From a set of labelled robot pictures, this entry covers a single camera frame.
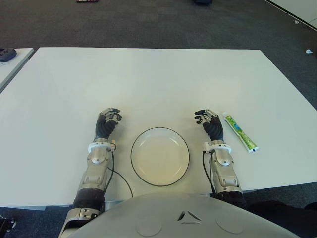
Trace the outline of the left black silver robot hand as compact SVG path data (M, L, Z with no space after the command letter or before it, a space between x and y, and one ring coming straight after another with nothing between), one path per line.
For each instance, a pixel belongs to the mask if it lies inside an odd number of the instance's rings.
M95 139L109 138L122 119L119 113L120 110L116 108L107 108L99 113L95 126Z

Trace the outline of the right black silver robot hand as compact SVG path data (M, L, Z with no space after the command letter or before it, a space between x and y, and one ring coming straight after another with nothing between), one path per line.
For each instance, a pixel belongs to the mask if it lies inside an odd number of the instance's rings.
M224 132L218 114L210 109L203 109L194 112L197 124L201 124L210 141L224 141Z

